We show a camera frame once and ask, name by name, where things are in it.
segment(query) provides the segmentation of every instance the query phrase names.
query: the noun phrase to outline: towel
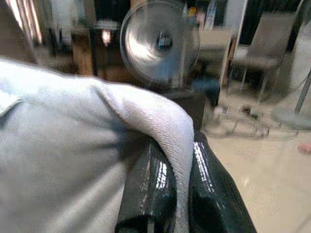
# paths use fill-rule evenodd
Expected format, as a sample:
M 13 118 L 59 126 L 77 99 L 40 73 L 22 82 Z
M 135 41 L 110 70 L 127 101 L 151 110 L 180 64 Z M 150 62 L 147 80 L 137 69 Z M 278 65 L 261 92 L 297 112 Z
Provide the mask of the towel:
M 128 84 L 0 59 L 0 226 L 6 233 L 113 233 L 146 135 L 176 177 L 175 232 L 187 233 L 192 119 Z

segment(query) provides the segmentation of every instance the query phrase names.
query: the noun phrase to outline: floor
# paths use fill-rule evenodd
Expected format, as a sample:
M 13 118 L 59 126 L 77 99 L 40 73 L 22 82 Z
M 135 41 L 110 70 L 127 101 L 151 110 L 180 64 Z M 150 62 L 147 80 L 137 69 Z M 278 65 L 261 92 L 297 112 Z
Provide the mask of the floor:
M 296 83 L 310 69 L 311 55 L 306 60 L 310 51 L 311 37 L 302 38 L 293 68 Z M 276 107 L 294 109 L 300 90 L 281 102 L 257 107 L 266 116 Z M 311 93 L 302 111 L 311 116 L 310 101 Z M 222 92 L 219 104 L 239 109 L 257 103 L 243 94 Z M 299 132 L 290 140 L 209 138 L 211 148 L 235 180 L 258 233 L 311 233 L 311 155 L 297 150 L 300 143 L 310 140 L 311 132 Z

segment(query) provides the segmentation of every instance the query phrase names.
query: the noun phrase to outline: fan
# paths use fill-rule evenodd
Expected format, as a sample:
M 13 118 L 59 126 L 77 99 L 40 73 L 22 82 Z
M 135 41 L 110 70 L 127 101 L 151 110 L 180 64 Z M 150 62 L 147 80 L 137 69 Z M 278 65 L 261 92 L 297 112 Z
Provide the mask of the fan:
M 147 86 L 183 88 L 198 57 L 199 33 L 182 4 L 152 0 L 127 13 L 120 47 L 127 68 Z

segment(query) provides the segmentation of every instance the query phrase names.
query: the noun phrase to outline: chair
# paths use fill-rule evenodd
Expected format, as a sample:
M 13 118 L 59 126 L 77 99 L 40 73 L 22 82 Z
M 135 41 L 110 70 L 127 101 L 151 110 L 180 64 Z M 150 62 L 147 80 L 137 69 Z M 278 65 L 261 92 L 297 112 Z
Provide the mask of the chair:
M 268 78 L 272 74 L 276 76 L 282 63 L 294 19 L 294 14 L 280 12 L 262 15 L 247 55 L 231 61 L 228 88 L 232 79 L 232 67 L 244 68 L 241 88 L 245 83 L 247 69 L 263 71 L 264 78 L 258 96 L 258 102 L 262 101 Z

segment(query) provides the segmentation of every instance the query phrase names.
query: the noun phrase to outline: metal pole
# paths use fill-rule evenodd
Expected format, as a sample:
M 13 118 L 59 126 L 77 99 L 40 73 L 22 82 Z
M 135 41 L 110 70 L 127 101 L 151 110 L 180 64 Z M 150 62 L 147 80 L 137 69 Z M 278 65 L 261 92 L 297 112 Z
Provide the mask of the metal pole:
M 307 79 L 306 79 L 305 85 L 303 86 L 303 89 L 302 89 L 302 91 L 301 91 L 299 100 L 298 100 L 298 102 L 297 102 L 297 105 L 296 105 L 296 108 L 295 108 L 295 113 L 296 113 L 296 114 L 299 114 L 299 113 L 300 113 L 302 104 L 303 104 L 303 102 L 305 101 L 305 98 L 306 98 L 306 95 L 307 95 L 308 90 L 309 90 L 309 88 L 310 88 L 310 85 L 311 85 L 311 69 L 310 69 L 310 71 L 309 71 L 309 74 L 308 74 L 308 77 L 307 77 Z

